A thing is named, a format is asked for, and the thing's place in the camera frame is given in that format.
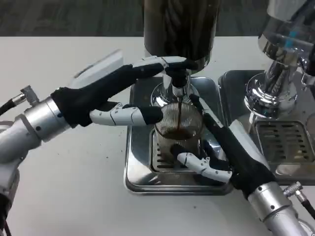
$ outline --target white countertop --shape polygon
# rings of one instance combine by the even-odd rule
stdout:
[[[141,37],[2,37],[0,103],[30,84],[44,99],[115,49],[125,63],[144,56]],[[215,81],[228,70],[265,69],[256,37],[217,37],[197,75]],[[113,100],[127,103],[129,89]],[[12,120],[27,107],[9,111]],[[77,127],[29,152],[8,223],[14,236],[267,236],[241,192],[227,196],[138,196],[123,185],[126,127]],[[315,204],[315,188],[305,194]],[[293,199],[300,217],[315,221]]]

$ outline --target robotic hand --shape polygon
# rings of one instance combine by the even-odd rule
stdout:
[[[204,149],[208,157],[199,159],[180,145],[173,145],[175,158],[191,170],[221,182],[230,181],[243,192],[260,220],[275,236],[314,235],[314,230],[297,218],[292,202],[277,184],[265,157],[260,153],[239,121],[229,127],[219,119],[202,98],[191,94],[190,99],[203,115],[205,127],[214,135],[227,161],[218,160],[208,143]]]
[[[76,76],[69,88],[59,88],[41,102],[31,87],[24,88],[19,96],[10,100],[13,106],[27,100],[32,107],[18,115],[14,122],[0,122],[0,235],[18,186],[18,166],[29,150],[77,125],[159,122],[163,118],[159,107],[123,106],[108,99],[137,80],[149,79],[163,71],[197,68],[195,62],[182,57],[149,57],[123,65],[122,55],[117,55],[112,54],[89,66]]]

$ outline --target robot finger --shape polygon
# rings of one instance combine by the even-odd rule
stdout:
[[[102,125],[145,126],[155,124],[163,119],[160,107],[138,107],[132,104],[122,105],[107,102],[102,107],[90,112],[93,123]]]
[[[232,172],[211,168],[209,165],[210,158],[198,159],[194,154],[190,153],[179,144],[175,144],[171,147],[171,153],[175,158],[177,158],[177,160],[197,174],[201,174],[206,178],[214,179],[224,183],[230,181]]]
[[[202,141],[202,146],[207,156],[209,157],[209,165],[211,168],[222,170],[222,171],[231,170],[229,162],[224,161],[224,160],[219,160],[215,154],[215,151],[206,140]]]
[[[151,56],[148,58],[142,58],[141,60],[137,61],[136,63],[132,64],[133,68],[137,67],[146,67],[147,65],[152,64],[160,64],[163,66],[164,69],[171,68],[174,70],[181,70],[181,69],[188,69],[188,70],[197,70],[198,64],[190,59],[178,57],[178,56],[171,56],[171,57],[157,57]]]
[[[191,102],[193,103],[193,105],[197,108],[197,110],[203,116],[206,127],[212,124],[216,125],[219,128],[223,127],[223,124],[221,123],[221,121],[218,119],[218,117],[213,113],[211,108],[207,105],[207,103],[201,97],[195,94],[191,94],[189,98]]]

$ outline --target floor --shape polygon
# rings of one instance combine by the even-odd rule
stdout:
[[[217,36],[258,35],[268,0],[222,0]],[[142,0],[0,0],[1,36],[142,36]]]

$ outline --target cable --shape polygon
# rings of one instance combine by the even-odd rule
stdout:
[[[10,110],[11,108],[15,107],[15,103],[13,102],[12,99],[8,100],[6,103],[4,103],[1,107],[0,107],[0,116],[3,115],[4,113],[6,113],[8,110]]]
[[[309,200],[305,200],[305,201],[301,202],[301,204],[302,204],[302,206],[304,206],[304,208],[309,212],[309,214],[315,220],[315,209],[311,205],[310,201]]]
[[[312,12],[312,8],[315,6],[315,0],[307,0],[292,16],[291,21],[298,21],[302,16],[307,15],[308,12]]]
[[[5,221],[4,231],[5,231],[6,236],[12,236],[7,221]]]
[[[315,21],[315,10],[305,17],[304,24],[306,26],[311,26],[314,21]]]
[[[315,76],[315,44],[313,45],[313,48],[309,55],[309,65],[306,68],[306,73]]]

